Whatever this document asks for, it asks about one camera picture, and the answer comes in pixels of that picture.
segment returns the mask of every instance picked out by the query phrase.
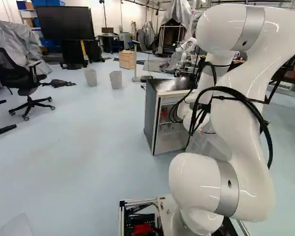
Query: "black cable bundle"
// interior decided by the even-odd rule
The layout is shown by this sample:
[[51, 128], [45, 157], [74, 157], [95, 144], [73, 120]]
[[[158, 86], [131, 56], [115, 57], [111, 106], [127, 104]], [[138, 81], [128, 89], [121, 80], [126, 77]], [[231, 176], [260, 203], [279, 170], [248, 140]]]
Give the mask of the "black cable bundle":
[[[229, 87], [224, 87], [224, 86], [215, 86], [215, 87], [209, 87], [207, 89], [202, 90], [197, 99], [195, 100], [195, 106], [193, 108], [192, 111], [192, 118], [191, 118], [191, 124], [190, 124], [190, 129], [189, 129], [189, 137], [192, 136], [195, 132], [195, 130], [197, 129], [197, 127], [203, 122], [205, 115], [202, 115], [200, 120], [199, 120], [199, 124], [197, 127], [195, 127], [195, 124], [198, 120], [198, 117], [200, 116], [200, 114], [202, 112], [200, 112], [198, 114], [198, 116], [196, 116], [197, 110], [198, 110], [198, 106], [196, 104], [199, 103], [199, 99], [200, 97], [207, 91], [220, 91], [220, 92], [225, 92], [230, 94], [231, 96], [233, 96], [236, 100], [242, 102], [249, 110], [250, 112], [256, 117], [256, 119], [258, 120], [261, 129], [264, 131], [265, 133], [265, 138], [268, 144], [268, 149], [269, 149], [269, 159], [268, 159], [268, 163], [267, 163], [267, 167], [270, 169], [270, 166], [272, 164], [272, 160], [273, 160], [273, 145], [272, 145], [272, 138], [269, 132], [269, 129], [267, 127], [266, 121], [263, 119], [261, 113], [259, 112], [259, 110], [257, 109], [257, 107], [252, 103], [252, 101], [250, 101], [244, 94], [242, 94], [241, 92], [233, 89], [233, 88], [229, 88]], [[227, 97], [224, 96], [213, 96], [212, 98], [216, 98], [216, 99], [220, 99], [220, 100], [224, 100], [224, 99], [228, 99]]]
[[[215, 65], [213, 65], [209, 61], [205, 61], [205, 59], [199, 61], [198, 71], [197, 71], [196, 77], [195, 77], [196, 80], [195, 80], [195, 84], [192, 87], [192, 89], [180, 101], [178, 101], [171, 108], [171, 110], [169, 112], [169, 119], [170, 119], [170, 121], [171, 122], [175, 122], [175, 123], [182, 123], [182, 120], [177, 121], [177, 120], [175, 120], [174, 117], [173, 117], [174, 120], [171, 119], [172, 112], [174, 111], [175, 114], [177, 114], [177, 109], [178, 109], [179, 104], [183, 100], [185, 100], [186, 97], [189, 96], [189, 94], [192, 92], [193, 89], [195, 89], [197, 87], [197, 84], [198, 84], [198, 82], [200, 80], [200, 76], [201, 76], [202, 70], [204, 69], [204, 67], [206, 65], [209, 65], [211, 67], [212, 74], [213, 74], [213, 79], [214, 79], [214, 87], [209, 87], [207, 89], [202, 90], [199, 93], [199, 95], [197, 96], [197, 99], [195, 100], [195, 104], [194, 104], [193, 110], [192, 110], [192, 117], [191, 117], [191, 122], [190, 122], [190, 127], [189, 127], [189, 137], [188, 137], [188, 142], [187, 142], [186, 148], [187, 148], [187, 146], [189, 144], [190, 137], [194, 135], [195, 131], [198, 129], [198, 127], [200, 126], [200, 124], [204, 121], [207, 113], [210, 112], [211, 102], [212, 102], [212, 99], [213, 98], [220, 99], [220, 100], [224, 100], [224, 99], [238, 100], [238, 101], [242, 102], [250, 110], [250, 112], [256, 117], [256, 119], [258, 120], [258, 122], [260, 124], [261, 130], [264, 131], [264, 133], [265, 133], [265, 138], [266, 138], [268, 149], [269, 149], [269, 159], [268, 159], [267, 167], [270, 169], [270, 166], [271, 166], [272, 160], [273, 160], [273, 144], [272, 144], [272, 138], [271, 138], [269, 129], [267, 127], [266, 121], [263, 119], [261, 113], [256, 108], [256, 106], [253, 104], [253, 102], [262, 102], [262, 101], [255, 100], [255, 99], [249, 99], [244, 94], [242, 94], [241, 92], [239, 92], [239, 91], [237, 91], [237, 90], [235, 90], [233, 88], [224, 87], [224, 86], [215, 86], [216, 85], [216, 82], [217, 82]], [[200, 97], [205, 92], [207, 92], [207, 91], [220, 91], [220, 92], [228, 93], [231, 96], [233, 96], [234, 98], [232, 98], [232, 97], [224, 97], [224, 96], [212, 96], [209, 104], [199, 104]]]
[[211, 62], [209, 61], [205, 61], [205, 58], [202, 58], [199, 63], [198, 63], [198, 71], [195, 75], [195, 83], [194, 85], [192, 86], [192, 88], [189, 90], [189, 92], [181, 99], [179, 100], [169, 111], [169, 114], [168, 114], [168, 117], [169, 117], [169, 120], [172, 122], [172, 123], [182, 123], [182, 120], [176, 120], [175, 117], [173, 116], [173, 114], [176, 114], [177, 116], [177, 110], [178, 110], [178, 107], [179, 107], [179, 104], [184, 101], [186, 99], [186, 97], [188, 97], [191, 92], [197, 87], [198, 85], [198, 82], [200, 80], [200, 76], [201, 76], [201, 73], [202, 73], [202, 70], [205, 66], [209, 65], [211, 68], [213, 68], [213, 77], [215, 78], [214, 79], [214, 84], [216, 84], [216, 73], [215, 73], [215, 69], [214, 69], [214, 66], [212, 65]]

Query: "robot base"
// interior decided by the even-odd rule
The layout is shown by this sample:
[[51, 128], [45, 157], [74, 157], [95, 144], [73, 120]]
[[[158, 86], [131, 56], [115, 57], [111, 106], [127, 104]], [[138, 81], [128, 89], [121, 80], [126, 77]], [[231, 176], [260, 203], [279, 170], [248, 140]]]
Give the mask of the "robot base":
[[[251, 236], [245, 224], [237, 222], [243, 234]], [[141, 201], [120, 201], [119, 236], [133, 235], [197, 236], [184, 225], [177, 204], [170, 194]], [[238, 234], [230, 219], [224, 217], [223, 224], [212, 236], [238, 236]]]

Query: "wooden drawer unit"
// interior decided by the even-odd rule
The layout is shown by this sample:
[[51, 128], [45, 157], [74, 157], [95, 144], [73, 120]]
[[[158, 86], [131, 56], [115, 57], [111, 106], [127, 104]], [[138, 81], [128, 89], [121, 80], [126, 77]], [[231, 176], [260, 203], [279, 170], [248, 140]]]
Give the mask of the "wooden drawer unit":
[[134, 68], [134, 52], [123, 50], [119, 53], [119, 67], [125, 69]]

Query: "trash can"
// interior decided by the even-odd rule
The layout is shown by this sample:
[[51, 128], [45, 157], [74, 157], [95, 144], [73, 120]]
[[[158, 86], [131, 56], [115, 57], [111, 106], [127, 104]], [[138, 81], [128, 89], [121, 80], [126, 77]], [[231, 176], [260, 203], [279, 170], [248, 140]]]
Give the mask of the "trash can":
[[97, 86], [97, 76], [96, 71], [93, 69], [86, 69], [84, 71], [85, 78], [87, 80], [88, 86], [94, 87]]
[[113, 89], [122, 88], [122, 72], [120, 70], [112, 71], [109, 76]]

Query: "chair base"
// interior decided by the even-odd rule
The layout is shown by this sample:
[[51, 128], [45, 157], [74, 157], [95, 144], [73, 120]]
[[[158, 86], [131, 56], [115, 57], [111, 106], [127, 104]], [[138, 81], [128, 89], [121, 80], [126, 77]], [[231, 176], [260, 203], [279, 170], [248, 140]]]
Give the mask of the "chair base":
[[54, 110], [56, 109], [54, 106], [52, 105], [45, 105], [45, 104], [42, 104], [40, 102], [44, 102], [44, 101], [49, 101], [49, 102], [52, 102], [52, 98], [51, 97], [46, 97], [46, 98], [42, 98], [42, 99], [37, 99], [37, 100], [32, 100], [30, 96], [28, 96], [28, 102], [17, 107], [17, 108], [14, 108], [14, 109], [11, 109], [9, 110], [9, 113], [11, 116], [15, 115], [15, 112], [20, 110], [20, 109], [23, 109], [26, 107], [26, 111], [25, 113], [22, 115], [22, 118], [25, 120], [25, 121], [28, 121], [30, 118], [28, 116], [30, 110], [35, 107], [35, 106], [38, 106], [38, 107], [49, 107], [51, 110]]
[[10, 131], [12, 129], [15, 129], [16, 128], [16, 124], [13, 124], [13, 125], [9, 125], [9, 126], [6, 126], [4, 128], [0, 128], [0, 134], [3, 134], [7, 131]]

